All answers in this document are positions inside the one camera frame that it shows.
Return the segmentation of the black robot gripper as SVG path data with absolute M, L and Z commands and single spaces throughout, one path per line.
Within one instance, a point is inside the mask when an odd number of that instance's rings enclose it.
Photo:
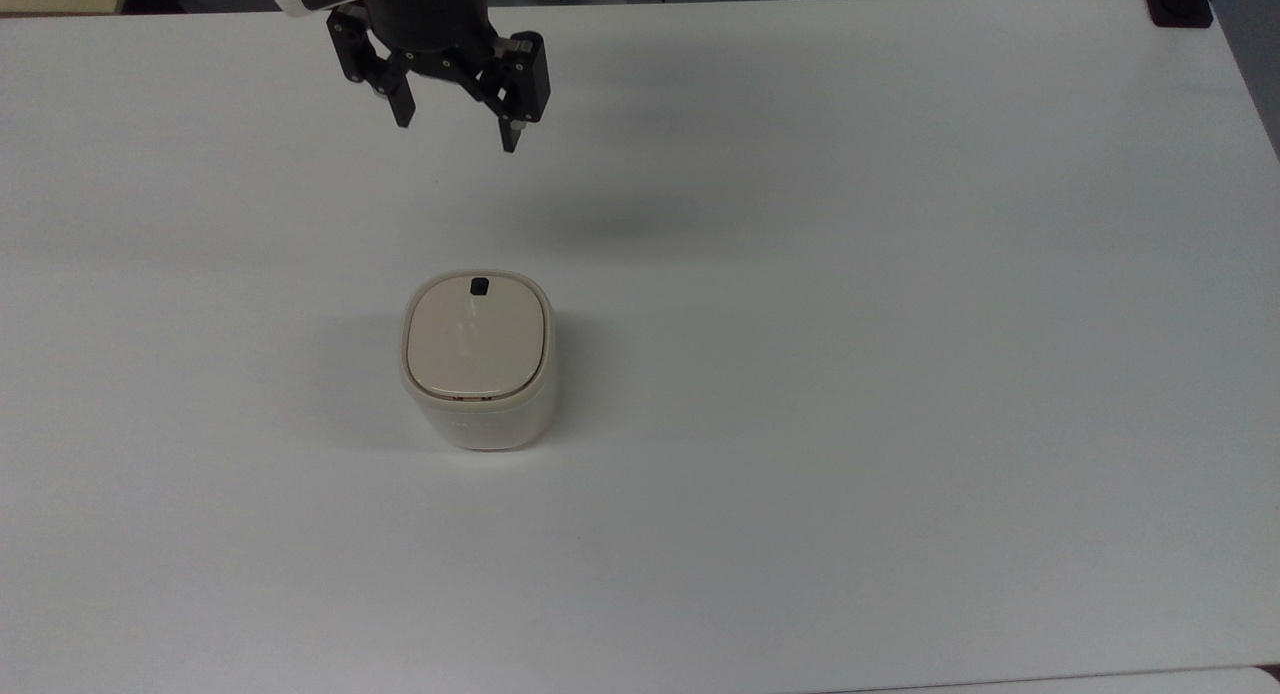
M 342 3 L 326 28 L 343 76 L 370 85 L 399 128 L 416 111 L 410 70 L 460 76 L 463 90 L 493 111 L 504 152 L 516 151 L 550 100 L 544 38 L 531 29 L 497 37 L 486 0 Z

